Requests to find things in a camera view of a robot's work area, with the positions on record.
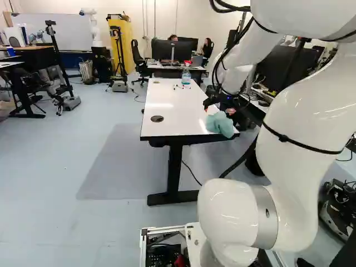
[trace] desk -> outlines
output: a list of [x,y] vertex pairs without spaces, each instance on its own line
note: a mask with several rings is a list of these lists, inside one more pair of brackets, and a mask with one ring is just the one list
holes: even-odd
[[[206,129],[207,115],[219,109],[212,105],[205,112],[202,102],[207,96],[193,80],[191,82],[190,88],[174,90],[174,85],[181,87],[180,79],[149,79],[140,140],[148,141],[153,147],[169,146],[170,151],[167,191],[149,195],[148,206],[196,201],[198,190],[179,191],[183,146],[228,140]],[[162,116],[164,120],[152,122],[152,116]],[[232,139],[240,135],[238,130],[234,132]]]
[[[21,77],[13,71],[14,67],[19,67],[23,62],[0,62],[0,71],[9,71],[9,79],[11,80],[11,89],[13,93],[17,94],[21,101],[21,106],[10,112],[10,117],[25,117],[25,118],[44,118],[43,114],[35,114],[31,109],[31,105],[37,102],[40,98],[29,98],[27,92],[23,88]],[[19,114],[21,110],[25,110],[26,114]]]
[[23,68],[28,72],[35,72],[58,65],[53,46],[15,47],[14,50],[16,56],[22,57],[24,61]]
[[[181,78],[182,71],[184,70],[184,66],[163,66],[159,61],[156,61],[154,64],[148,64],[147,68],[150,71],[150,77],[152,78],[152,74],[155,74],[155,77],[162,78]],[[200,86],[201,84],[201,75],[206,72],[201,66],[198,67],[190,67],[189,68],[191,78],[196,79],[197,84]]]

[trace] table leg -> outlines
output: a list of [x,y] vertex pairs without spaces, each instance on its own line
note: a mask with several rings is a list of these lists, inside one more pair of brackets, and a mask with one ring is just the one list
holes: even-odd
[[147,197],[147,205],[165,205],[196,201],[199,190],[179,191],[183,145],[172,145],[169,150],[167,191]]
[[[12,74],[12,90],[15,94],[17,94],[19,100],[21,101],[21,106],[17,107],[15,110],[10,112],[10,117],[18,117],[18,118],[44,118],[46,115],[43,114],[35,114],[33,113],[32,109],[31,109],[31,105],[33,103],[36,103],[38,100],[40,100],[41,98],[38,98],[40,96],[37,97],[33,97],[32,99],[30,99],[28,97],[28,94],[25,90],[25,88],[23,88],[23,84],[21,81],[21,78],[19,76],[19,74],[17,74],[15,71]],[[19,114],[20,111],[25,110],[26,114]]]

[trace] whiteboard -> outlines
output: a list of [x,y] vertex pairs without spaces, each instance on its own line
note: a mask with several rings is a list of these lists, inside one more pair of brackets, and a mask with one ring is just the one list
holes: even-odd
[[55,38],[60,50],[91,51],[92,34],[89,16],[79,14],[40,14],[20,13],[12,14],[14,27],[26,28],[26,34],[36,34],[43,30],[44,40],[52,43],[51,36],[46,33],[45,21],[52,20],[57,23],[53,26],[56,31]]

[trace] white table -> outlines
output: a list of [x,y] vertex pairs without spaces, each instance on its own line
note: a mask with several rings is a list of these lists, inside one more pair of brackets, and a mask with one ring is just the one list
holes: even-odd
[[[150,77],[152,74],[155,74],[155,77],[164,77],[164,78],[178,78],[181,77],[181,73],[184,69],[184,66],[163,66],[159,61],[156,61],[154,64],[148,64],[147,68],[150,71]],[[198,67],[190,67],[189,71],[191,77],[197,80],[198,85],[201,84],[201,75],[206,72],[206,69]]]
[[[207,116],[219,109],[212,105],[205,112],[202,104],[205,99],[207,96],[193,80],[185,88],[181,79],[149,80],[140,140],[153,147],[170,147],[167,191],[149,195],[149,206],[197,200],[198,190],[178,191],[183,146],[228,140],[206,129]],[[153,116],[162,116],[163,121],[153,122]],[[234,133],[231,139],[240,134],[235,128]]]

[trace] tripod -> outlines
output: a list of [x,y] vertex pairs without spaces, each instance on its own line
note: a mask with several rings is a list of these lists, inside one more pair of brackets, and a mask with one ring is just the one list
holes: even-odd
[[110,35],[113,36],[117,36],[116,38],[116,49],[117,49],[117,66],[115,69],[115,73],[114,76],[117,73],[118,68],[120,68],[120,74],[122,76],[122,80],[124,81],[125,85],[127,82],[127,72],[125,69],[125,61],[123,58],[123,49],[122,49],[122,38],[121,38],[121,29],[118,26],[110,26]]

